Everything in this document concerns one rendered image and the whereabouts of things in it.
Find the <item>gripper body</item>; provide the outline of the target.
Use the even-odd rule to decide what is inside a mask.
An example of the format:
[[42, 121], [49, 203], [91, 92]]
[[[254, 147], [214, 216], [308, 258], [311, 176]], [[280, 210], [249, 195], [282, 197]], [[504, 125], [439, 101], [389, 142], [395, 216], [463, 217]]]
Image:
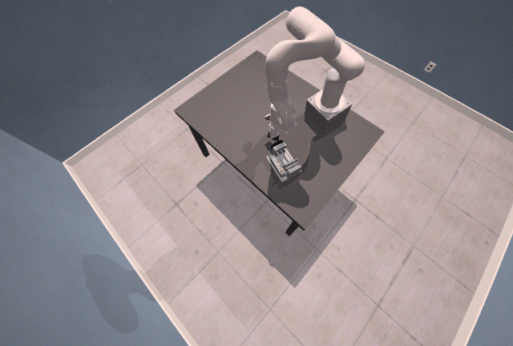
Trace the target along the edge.
[[277, 137], [278, 135], [281, 135], [281, 134], [285, 133], [285, 130], [283, 130], [282, 128], [274, 128], [274, 127], [271, 127], [271, 123], [270, 123], [270, 124], [269, 124], [268, 133], [270, 133], [270, 137], [271, 137], [271, 138], [275, 138], [275, 137]]

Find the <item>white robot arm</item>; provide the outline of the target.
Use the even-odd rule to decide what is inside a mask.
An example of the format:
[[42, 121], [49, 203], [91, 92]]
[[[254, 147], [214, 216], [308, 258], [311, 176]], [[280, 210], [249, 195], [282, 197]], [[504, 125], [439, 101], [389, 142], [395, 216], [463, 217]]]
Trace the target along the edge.
[[271, 112], [265, 120], [270, 120], [271, 127], [290, 131], [296, 121], [293, 104], [287, 95], [288, 68], [292, 63], [322, 57], [334, 68], [326, 75], [323, 91], [315, 98], [320, 111], [333, 114], [345, 104], [342, 93], [346, 81], [363, 72], [365, 61], [304, 7], [296, 7], [289, 13], [286, 27], [297, 40], [279, 42], [267, 55], [265, 67]]

